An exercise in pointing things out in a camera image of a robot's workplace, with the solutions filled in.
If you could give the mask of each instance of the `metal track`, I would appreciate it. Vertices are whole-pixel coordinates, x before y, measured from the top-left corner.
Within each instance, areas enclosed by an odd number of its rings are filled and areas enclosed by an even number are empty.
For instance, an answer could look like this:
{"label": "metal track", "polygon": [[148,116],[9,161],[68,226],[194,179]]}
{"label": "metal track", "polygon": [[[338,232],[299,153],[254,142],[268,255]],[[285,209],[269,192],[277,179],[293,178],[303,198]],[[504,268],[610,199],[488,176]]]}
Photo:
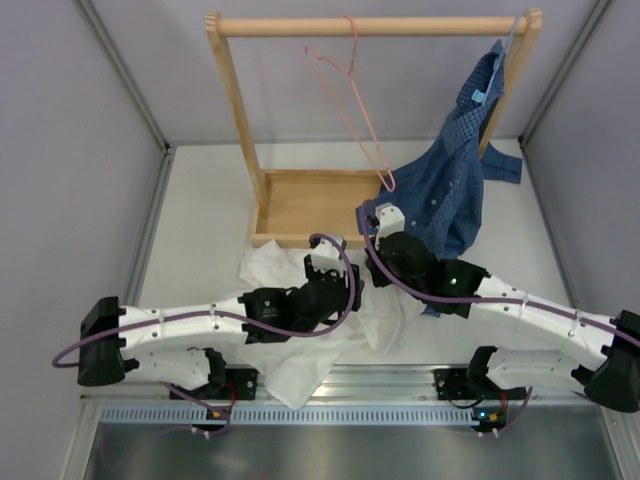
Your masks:
{"label": "metal track", "polygon": [[78,8],[78,12],[82,15],[89,28],[93,31],[102,50],[109,59],[114,71],[118,75],[118,78],[122,82],[125,90],[127,91],[132,103],[142,116],[145,125],[149,129],[149,132],[153,136],[158,146],[166,153],[169,149],[169,144],[165,139],[158,123],[156,122],[149,105],[145,101],[140,88],[136,84],[127,64],[122,58],[122,55],[116,48],[115,42],[109,34],[109,30],[105,26],[100,14],[96,10],[91,0],[72,0]]}
{"label": "metal track", "polygon": [[[437,402],[433,369],[457,365],[335,365],[309,399],[311,405],[427,405]],[[167,399],[159,384],[121,383],[83,389],[85,400],[108,404],[149,403]],[[264,387],[258,375],[255,404],[280,404]]]}
{"label": "metal track", "polygon": [[[281,405],[236,405],[233,425],[477,425],[469,410],[435,406],[306,406],[290,410]],[[102,423],[216,425],[207,409],[197,405],[115,404],[103,408]]]}

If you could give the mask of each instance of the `red wire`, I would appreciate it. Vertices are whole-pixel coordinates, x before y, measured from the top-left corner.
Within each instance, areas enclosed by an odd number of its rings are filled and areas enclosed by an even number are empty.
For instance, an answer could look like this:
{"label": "red wire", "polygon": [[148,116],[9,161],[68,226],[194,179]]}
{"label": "red wire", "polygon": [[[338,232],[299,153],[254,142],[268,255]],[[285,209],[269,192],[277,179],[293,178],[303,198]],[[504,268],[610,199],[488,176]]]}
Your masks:
{"label": "red wire", "polygon": [[[391,167],[389,166],[389,160],[382,153],[382,150],[380,149],[380,142],[378,142],[378,136],[376,135],[376,131],[373,128],[373,124],[371,123],[371,120],[369,119],[369,114],[367,113],[367,109],[364,106],[364,102],[362,101],[362,97],[360,96],[360,91],[358,90],[358,85],[355,79],[354,67],[356,63],[356,55],[358,53],[358,27],[353,18],[351,18],[348,15],[345,15],[345,18],[349,20],[349,22],[351,23],[351,27],[353,28],[353,38],[354,38],[353,51],[351,52],[351,63],[349,64],[349,70],[342,68],[340,65],[338,65],[336,62],[331,60],[329,57],[326,57],[320,54],[315,48],[311,46],[304,47],[304,53],[305,53],[307,62],[309,63],[309,66],[312,68],[312,70],[314,71],[314,73],[322,83],[322,86],[324,87],[327,94],[329,95],[329,99],[333,103],[336,110],[338,110],[338,113],[342,117],[342,120],[344,121],[344,123],[347,125],[347,129],[351,133],[351,136],[353,136],[354,140],[360,146],[360,149],[364,153],[365,157],[367,157],[367,160],[369,160],[369,163],[371,164],[373,169],[377,172],[378,176],[380,177],[380,181],[384,185],[384,188],[387,189],[387,191],[389,192],[393,192],[396,189],[396,179],[393,177],[393,173],[391,172]],[[316,60],[320,62],[322,61],[327,62],[329,65],[331,65],[340,73],[342,73],[344,76],[349,78],[349,80],[351,80],[351,88],[353,89],[353,93],[355,94],[356,99],[358,100],[358,105],[360,106],[362,115],[364,116],[364,119],[367,122],[367,127],[369,127],[369,132],[373,137],[373,143],[376,147],[376,153],[378,154],[378,158],[382,160],[382,163],[384,164],[384,167],[387,170],[387,176],[391,181],[391,185],[387,183],[387,180],[384,177],[384,175],[382,175],[382,173],[380,173],[380,170],[378,170],[378,166],[376,165],[376,162],[373,160],[373,158],[371,158],[371,155],[369,155],[369,152],[364,147],[362,141],[360,140],[360,136],[358,135],[358,132],[356,131],[353,124],[351,123],[351,120],[349,120],[349,116],[346,114],[346,112],[342,108],[342,105],[340,105],[340,102],[336,98],[336,95],[333,89],[331,88],[331,86],[329,85],[329,82],[327,82],[326,78],[324,78],[324,76],[320,72],[320,68],[311,61],[311,58],[309,57],[309,53],[312,53],[316,57]]]}
{"label": "red wire", "polygon": [[225,387],[229,387],[231,389],[231,405],[229,405],[229,416],[231,416],[231,412],[233,411],[233,406],[236,404],[236,386],[233,383],[225,384]]}

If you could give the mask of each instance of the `wooden tray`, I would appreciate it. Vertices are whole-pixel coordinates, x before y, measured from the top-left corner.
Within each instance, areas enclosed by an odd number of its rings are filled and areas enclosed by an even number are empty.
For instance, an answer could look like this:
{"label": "wooden tray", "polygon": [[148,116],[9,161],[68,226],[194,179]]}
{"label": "wooden tray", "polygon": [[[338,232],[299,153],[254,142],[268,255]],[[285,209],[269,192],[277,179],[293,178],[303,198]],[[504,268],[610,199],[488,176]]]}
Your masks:
{"label": "wooden tray", "polygon": [[283,248],[308,248],[311,233],[341,235],[348,248],[362,248],[356,207],[380,191],[369,170],[264,170],[266,215],[256,204],[251,244],[276,240]]}
{"label": "wooden tray", "polygon": [[311,18],[223,19],[207,15],[205,24],[218,64],[240,147],[256,194],[251,243],[276,240],[281,247],[307,248],[312,233],[343,236],[350,248],[363,246],[358,235],[355,208],[374,198],[380,181],[375,172],[345,170],[262,170],[249,127],[249,119],[228,39],[231,37],[351,36],[506,36],[515,37],[504,60],[504,95],[498,101],[480,140],[480,153],[489,139],[522,72],[542,26],[542,12],[528,9],[516,17],[438,18]]}

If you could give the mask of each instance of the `blue shirt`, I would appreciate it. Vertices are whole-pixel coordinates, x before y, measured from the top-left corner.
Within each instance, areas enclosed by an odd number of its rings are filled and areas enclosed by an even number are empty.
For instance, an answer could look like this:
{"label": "blue shirt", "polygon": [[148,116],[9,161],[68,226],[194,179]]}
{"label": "blue shirt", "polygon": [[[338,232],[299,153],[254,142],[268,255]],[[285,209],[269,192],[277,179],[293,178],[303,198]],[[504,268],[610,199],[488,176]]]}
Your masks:
{"label": "blue shirt", "polygon": [[382,187],[374,199],[376,205],[390,202],[399,207],[405,231],[421,239],[439,259],[456,258],[475,241],[482,224],[484,178],[520,183],[521,159],[491,145],[482,159],[478,152],[489,113],[503,88],[503,47],[498,41],[465,82],[431,148],[393,172],[395,191]]}

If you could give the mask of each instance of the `zip tie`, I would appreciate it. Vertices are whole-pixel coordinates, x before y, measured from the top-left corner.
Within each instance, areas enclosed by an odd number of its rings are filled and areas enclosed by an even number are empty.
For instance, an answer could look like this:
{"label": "zip tie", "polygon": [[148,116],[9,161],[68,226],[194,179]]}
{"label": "zip tie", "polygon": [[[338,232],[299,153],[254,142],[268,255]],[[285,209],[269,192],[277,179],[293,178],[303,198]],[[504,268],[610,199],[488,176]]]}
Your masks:
{"label": "zip tie", "polygon": [[218,330],[220,326],[218,325],[218,321],[216,320],[216,304],[212,303],[209,305],[209,315],[211,315],[211,321],[213,322],[213,329]]}
{"label": "zip tie", "polygon": [[521,299],[520,310],[518,311],[518,327],[520,326],[520,322],[522,321],[522,317],[524,317],[524,311],[527,308],[527,304],[529,303],[529,294],[524,292],[524,295]]}
{"label": "zip tie", "polygon": [[573,338],[576,335],[576,330],[578,327],[578,324],[580,323],[580,310],[575,310],[574,311],[574,318],[573,321],[571,322],[571,328],[569,329],[569,331],[567,332],[567,337],[569,338]]}

